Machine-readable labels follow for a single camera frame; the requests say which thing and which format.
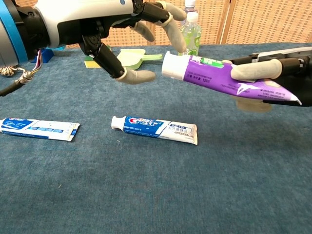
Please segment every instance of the table surface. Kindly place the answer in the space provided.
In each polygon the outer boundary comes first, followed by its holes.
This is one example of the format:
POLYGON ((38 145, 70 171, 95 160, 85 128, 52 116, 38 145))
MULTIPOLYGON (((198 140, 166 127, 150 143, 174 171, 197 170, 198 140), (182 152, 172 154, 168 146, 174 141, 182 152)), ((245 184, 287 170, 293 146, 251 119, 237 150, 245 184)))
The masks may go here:
MULTIPOLYGON (((307 45, 203 45, 200 55, 307 45)), ((312 108, 244 113, 226 94, 163 77, 161 61, 140 68, 156 72, 154 82, 126 85, 85 68, 79 49, 55 53, 1 98, 0 118, 81 127, 73 142, 0 135, 1 233, 312 232, 312 108), (112 117, 125 115, 194 123, 198 145, 111 129, 112 117)))

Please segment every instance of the green dustpan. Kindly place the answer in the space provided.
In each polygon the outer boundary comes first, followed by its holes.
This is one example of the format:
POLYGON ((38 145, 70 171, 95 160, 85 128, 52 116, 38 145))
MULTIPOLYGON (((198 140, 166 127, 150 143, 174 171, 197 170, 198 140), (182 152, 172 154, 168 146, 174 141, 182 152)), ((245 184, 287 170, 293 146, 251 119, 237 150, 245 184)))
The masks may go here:
POLYGON ((162 54, 146 55, 144 49, 121 49, 117 58, 122 66, 136 70, 141 66, 143 61, 162 59, 162 54))

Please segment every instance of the cable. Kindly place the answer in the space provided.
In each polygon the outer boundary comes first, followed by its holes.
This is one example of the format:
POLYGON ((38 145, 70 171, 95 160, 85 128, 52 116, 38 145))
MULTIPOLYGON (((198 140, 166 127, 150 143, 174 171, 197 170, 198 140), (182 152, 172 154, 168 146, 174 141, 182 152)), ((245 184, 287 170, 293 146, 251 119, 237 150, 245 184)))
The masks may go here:
POLYGON ((42 53, 41 53, 41 50, 38 50, 36 65, 32 71, 26 71, 25 69, 19 68, 19 67, 2 68, 0 70, 2 75, 12 76, 14 74, 14 71, 18 71, 18 70, 22 70, 23 74, 20 76, 20 78, 15 80, 11 85, 1 90, 0 97, 1 96, 4 97, 8 95, 16 91, 17 89, 21 88, 22 86, 24 86, 26 83, 30 82, 33 79, 34 75, 41 69, 42 65, 43 65, 42 53))

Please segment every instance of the purple toothpaste tube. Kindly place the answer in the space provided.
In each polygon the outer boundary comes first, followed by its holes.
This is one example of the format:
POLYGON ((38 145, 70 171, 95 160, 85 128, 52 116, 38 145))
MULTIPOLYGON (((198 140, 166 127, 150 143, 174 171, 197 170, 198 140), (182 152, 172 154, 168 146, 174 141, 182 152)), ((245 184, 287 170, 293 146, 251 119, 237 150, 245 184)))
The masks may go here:
POLYGON ((197 84, 215 91, 242 98, 297 101, 290 91, 271 79, 240 81, 231 77, 233 64, 199 56, 176 56, 169 51, 164 57, 162 74, 166 77, 197 84))

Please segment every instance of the crest toothpaste tube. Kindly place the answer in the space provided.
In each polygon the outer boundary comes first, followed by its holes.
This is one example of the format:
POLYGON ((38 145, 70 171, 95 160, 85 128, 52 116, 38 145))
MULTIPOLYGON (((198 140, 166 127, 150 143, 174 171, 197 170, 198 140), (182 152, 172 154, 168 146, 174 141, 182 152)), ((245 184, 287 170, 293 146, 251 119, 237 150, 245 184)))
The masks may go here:
POLYGON ((167 77, 197 84, 232 96, 275 100, 300 100, 290 91, 271 79, 253 82, 239 81, 231 77, 235 65, 199 56, 176 56, 167 52, 162 65, 162 74, 167 77))
POLYGON ((197 145, 197 126, 195 124, 125 116, 112 119, 112 129, 125 133, 175 140, 197 145))
POLYGON ((5 118, 0 120, 0 132, 5 134, 64 141, 71 141, 79 126, 79 123, 36 119, 5 118))

